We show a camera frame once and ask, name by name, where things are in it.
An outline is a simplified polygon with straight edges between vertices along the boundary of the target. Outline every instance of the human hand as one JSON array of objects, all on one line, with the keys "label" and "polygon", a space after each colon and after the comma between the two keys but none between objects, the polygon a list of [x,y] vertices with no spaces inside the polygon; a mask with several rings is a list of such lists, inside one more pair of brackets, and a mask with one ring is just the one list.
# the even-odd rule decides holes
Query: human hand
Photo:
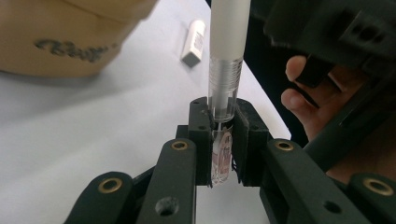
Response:
[{"label": "human hand", "polygon": [[[304,56],[289,59],[286,74],[290,81],[302,73],[306,63]],[[296,85],[305,91],[318,105],[310,104],[297,90],[285,90],[282,104],[303,124],[308,140],[312,140],[356,93],[368,77],[359,70],[336,66],[316,88],[301,83]],[[327,175],[344,183],[356,173],[377,173],[396,181],[396,117],[393,116],[369,134],[356,147],[334,165]]]}]

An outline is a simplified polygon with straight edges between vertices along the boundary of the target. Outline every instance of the beige container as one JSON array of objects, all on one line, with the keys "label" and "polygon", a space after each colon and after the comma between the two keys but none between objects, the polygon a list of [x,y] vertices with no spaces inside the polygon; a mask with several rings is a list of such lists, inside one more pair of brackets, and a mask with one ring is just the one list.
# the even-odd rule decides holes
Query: beige container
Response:
[{"label": "beige container", "polygon": [[0,70],[41,77],[97,74],[157,0],[2,0]]}]

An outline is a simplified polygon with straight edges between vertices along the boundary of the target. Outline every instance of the white table surface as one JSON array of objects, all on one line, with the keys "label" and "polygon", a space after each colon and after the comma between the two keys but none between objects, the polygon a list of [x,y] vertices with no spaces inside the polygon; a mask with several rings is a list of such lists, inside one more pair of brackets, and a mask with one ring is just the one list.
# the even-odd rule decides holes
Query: white table surface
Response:
[{"label": "white table surface", "polygon": [[[203,60],[179,57],[189,24],[206,23]],[[210,9],[204,0],[160,0],[99,76],[22,77],[0,73],[0,223],[63,223],[92,179],[137,176],[187,124],[190,101],[207,95]],[[244,64],[239,98],[274,137],[290,138]],[[266,223],[258,188],[230,180],[198,187],[197,223]]]}]

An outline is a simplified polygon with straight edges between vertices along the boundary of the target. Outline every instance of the brass insert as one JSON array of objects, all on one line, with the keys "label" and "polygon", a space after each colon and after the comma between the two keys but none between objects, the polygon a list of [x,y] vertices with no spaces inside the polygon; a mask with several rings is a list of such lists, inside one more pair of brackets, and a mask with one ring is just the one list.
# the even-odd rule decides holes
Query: brass insert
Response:
[{"label": "brass insert", "polygon": [[119,188],[122,185],[122,180],[116,177],[113,178],[108,178],[108,179],[104,179],[99,187],[98,190],[101,193],[113,193],[117,190],[119,190]]},{"label": "brass insert", "polygon": [[370,191],[377,194],[381,194],[384,196],[391,196],[394,194],[393,188],[391,186],[377,179],[365,178],[363,180],[363,185]]},{"label": "brass insert", "polygon": [[188,147],[189,147],[189,145],[183,141],[176,141],[176,142],[172,143],[172,149],[174,149],[174,150],[185,150]]},{"label": "brass insert", "polygon": [[284,142],[284,141],[276,142],[275,146],[277,147],[277,149],[284,150],[284,151],[292,151],[294,149],[293,145],[291,145],[288,142]]}]

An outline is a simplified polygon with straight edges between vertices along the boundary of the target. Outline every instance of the clear vial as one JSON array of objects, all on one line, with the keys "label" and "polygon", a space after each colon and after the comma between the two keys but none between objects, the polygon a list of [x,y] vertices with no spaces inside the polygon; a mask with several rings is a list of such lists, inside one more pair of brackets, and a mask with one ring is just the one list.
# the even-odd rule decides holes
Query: clear vial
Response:
[{"label": "clear vial", "polygon": [[232,127],[226,128],[219,124],[219,127],[213,131],[214,143],[212,151],[212,184],[213,186],[224,183],[231,166],[231,150],[233,145]]}]

